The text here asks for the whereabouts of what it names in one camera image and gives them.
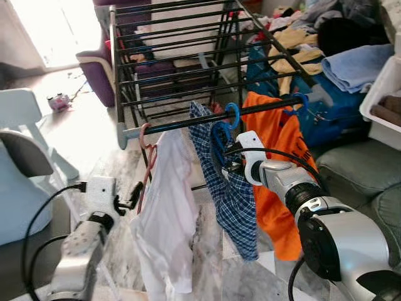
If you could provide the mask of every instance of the black cable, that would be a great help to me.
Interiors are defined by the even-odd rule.
[[[293,271],[291,272],[291,276],[289,276],[289,280],[288,280],[289,301],[294,301],[293,288],[294,288],[295,276],[298,273],[299,269],[301,268],[301,266],[304,262],[305,262],[305,258],[304,258],[304,256],[302,256],[301,259],[298,260],[295,267],[293,268]]]
[[[312,174],[312,176],[316,179],[316,182],[319,184],[319,186],[326,193],[330,194],[328,186],[324,182],[323,178],[319,175],[319,173],[312,166],[310,166],[304,159],[301,159],[299,157],[291,155],[291,154],[289,154],[287,152],[282,152],[282,151],[276,150],[276,149],[265,149],[265,148],[262,148],[262,147],[247,147],[245,149],[230,150],[229,152],[226,152],[225,155],[238,154],[238,153],[241,153],[241,152],[252,152],[252,151],[271,152],[273,154],[278,154],[278,155],[282,155],[282,156],[288,157],[288,158],[298,162],[299,164],[302,165],[302,167],[304,167],[308,172],[310,172]]]
[[[82,183],[79,183],[76,185],[71,185],[71,186],[64,187],[63,189],[60,189],[59,191],[54,193],[54,195],[52,195],[50,198],[48,198],[46,202],[43,203],[43,205],[37,210],[37,212],[33,216],[32,220],[29,222],[28,228],[26,229],[26,232],[25,232],[25,237],[24,237],[24,241],[23,241],[23,249],[21,252],[21,276],[22,276],[22,279],[23,279],[23,282],[25,285],[25,289],[33,301],[40,301],[40,299],[37,296],[37,294],[35,293],[35,289],[34,289],[32,283],[29,283],[29,281],[28,281],[29,278],[26,274],[26,253],[28,250],[28,240],[29,240],[29,234],[31,232],[32,225],[38,218],[39,214],[44,210],[44,208],[47,205],[49,205],[49,203],[55,197],[57,197],[58,195],[60,195],[61,193],[63,193],[66,190],[69,190],[69,189],[79,189],[82,191],[82,190],[85,190],[85,188],[86,188],[86,183],[82,182]]]
[[[33,287],[33,272],[35,269],[35,264],[36,264],[36,260],[38,259],[38,256],[40,254],[40,252],[43,251],[44,248],[46,248],[48,245],[50,245],[51,243],[54,243],[55,241],[59,241],[59,240],[64,240],[65,238],[67,238],[68,235],[60,235],[60,236],[56,236],[50,240],[48,240],[46,243],[44,243],[43,245],[41,245],[35,252],[35,254],[32,257],[31,263],[29,264],[29,270],[28,270],[28,282],[29,284]]]

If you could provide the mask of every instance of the blue towel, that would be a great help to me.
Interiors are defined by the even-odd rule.
[[[212,112],[197,102],[190,104],[190,117],[210,115]],[[253,187],[244,175],[229,172],[228,180],[222,175],[221,165],[214,157],[211,146],[211,134],[214,123],[189,127],[207,187],[216,206],[216,218],[234,242],[239,254],[246,261],[257,260],[256,248],[256,205]],[[225,141],[225,145],[234,141]],[[241,156],[224,156],[224,163],[240,159]]]
[[[366,45],[338,53],[321,61],[323,72],[341,91],[355,93],[373,83],[394,46]]]

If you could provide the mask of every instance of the blue checkered shirt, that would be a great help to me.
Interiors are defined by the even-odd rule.
[[[190,117],[210,115],[211,111],[197,102],[191,102]],[[214,123],[189,127],[202,166],[207,187],[216,205],[216,218],[227,231],[239,254],[246,261],[257,260],[256,206],[253,187],[243,175],[230,172],[228,180],[221,173],[219,161],[214,157],[211,146],[211,130]],[[225,163],[238,159],[239,155],[224,156]]]

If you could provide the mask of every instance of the marble floor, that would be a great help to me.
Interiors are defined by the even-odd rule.
[[[80,170],[80,178],[112,176],[117,179],[117,193],[128,199],[145,170],[139,144],[131,140],[125,150],[118,147],[115,135],[115,112],[106,109],[94,93],[78,95],[73,106],[60,114],[46,115],[41,131],[48,143]],[[156,141],[158,135],[149,137]],[[197,231],[194,236],[193,292],[189,300],[199,301],[279,301],[287,300],[287,282],[295,262],[279,261],[267,234],[259,231],[259,260],[244,262],[230,238],[216,222],[215,208],[207,189],[194,192],[199,207]],[[122,218],[109,239],[104,261],[114,282],[127,292],[145,291],[140,265],[129,230],[132,215]],[[103,277],[99,287],[105,287]],[[319,279],[306,265],[295,281],[296,301],[341,301],[339,291],[325,280]],[[45,294],[46,287],[41,289]],[[99,293],[94,300],[105,300],[107,294]],[[137,300],[146,300],[145,294]],[[15,301],[29,300],[22,296]],[[169,300],[176,300],[171,294]]]

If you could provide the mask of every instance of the orange shirt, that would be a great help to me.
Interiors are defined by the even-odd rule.
[[[281,99],[249,92],[244,107],[277,101]],[[242,119],[246,123],[247,130],[254,130],[266,148],[300,157],[316,169],[315,162],[299,130],[297,116],[289,116],[284,109],[292,110],[291,107],[277,108],[244,115]],[[268,158],[289,161],[287,157],[277,154],[271,154],[271,156],[268,154]],[[270,236],[277,258],[297,260],[301,253],[301,242],[293,215],[277,194],[264,186],[254,186],[254,196],[258,225]]]

